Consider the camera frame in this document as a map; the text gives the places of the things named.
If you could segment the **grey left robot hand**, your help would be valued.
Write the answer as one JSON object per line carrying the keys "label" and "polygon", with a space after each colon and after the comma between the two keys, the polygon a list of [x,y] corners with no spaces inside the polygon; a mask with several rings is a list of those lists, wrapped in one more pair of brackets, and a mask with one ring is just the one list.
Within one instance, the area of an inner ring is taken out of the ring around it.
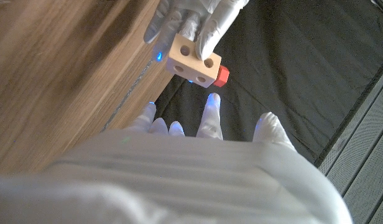
{"label": "grey left robot hand", "polygon": [[160,0],[144,32],[144,42],[156,40],[152,57],[162,61],[177,34],[195,43],[195,53],[206,60],[248,0]]}

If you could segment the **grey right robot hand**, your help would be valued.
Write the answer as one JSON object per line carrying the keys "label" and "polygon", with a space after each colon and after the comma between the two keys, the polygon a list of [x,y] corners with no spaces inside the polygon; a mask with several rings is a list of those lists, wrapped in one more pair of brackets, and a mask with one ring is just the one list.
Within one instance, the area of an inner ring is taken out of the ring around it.
{"label": "grey right robot hand", "polygon": [[29,175],[0,175],[0,223],[351,223],[334,185],[264,113],[225,141],[209,95],[197,135],[144,111]]}

